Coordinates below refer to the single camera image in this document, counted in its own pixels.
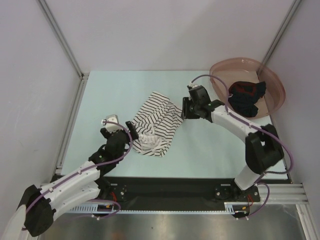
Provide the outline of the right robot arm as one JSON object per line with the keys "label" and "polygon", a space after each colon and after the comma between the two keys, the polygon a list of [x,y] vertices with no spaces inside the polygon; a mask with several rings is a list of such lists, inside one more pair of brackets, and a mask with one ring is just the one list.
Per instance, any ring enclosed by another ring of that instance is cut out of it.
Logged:
{"label": "right robot arm", "polygon": [[245,144],[245,166],[227,186],[226,196],[219,201],[244,201],[257,182],[283,157],[283,144],[276,128],[267,124],[258,126],[228,109],[220,100],[212,101],[202,85],[188,85],[189,96],[182,99],[184,120],[204,119],[234,134]]}

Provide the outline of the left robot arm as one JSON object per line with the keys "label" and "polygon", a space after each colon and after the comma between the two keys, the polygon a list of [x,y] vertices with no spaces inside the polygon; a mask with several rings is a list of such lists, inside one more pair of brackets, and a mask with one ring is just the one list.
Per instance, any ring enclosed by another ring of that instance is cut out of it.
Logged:
{"label": "left robot arm", "polygon": [[139,135],[131,121],[122,126],[118,122],[104,120],[100,133],[106,143],[79,168],[47,185],[36,187],[33,184],[25,189],[19,202],[20,206],[26,207],[22,230],[37,237],[72,208],[110,196],[111,185],[104,176],[130,152]]}

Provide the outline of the black white striped tank top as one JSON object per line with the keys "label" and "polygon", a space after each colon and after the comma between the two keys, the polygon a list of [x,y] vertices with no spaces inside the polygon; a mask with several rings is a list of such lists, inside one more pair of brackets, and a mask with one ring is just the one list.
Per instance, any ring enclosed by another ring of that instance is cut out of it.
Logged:
{"label": "black white striped tank top", "polygon": [[133,149],[144,156],[164,157],[183,121],[179,107],[167,96],[152,92],[132,120],[138,134]]}

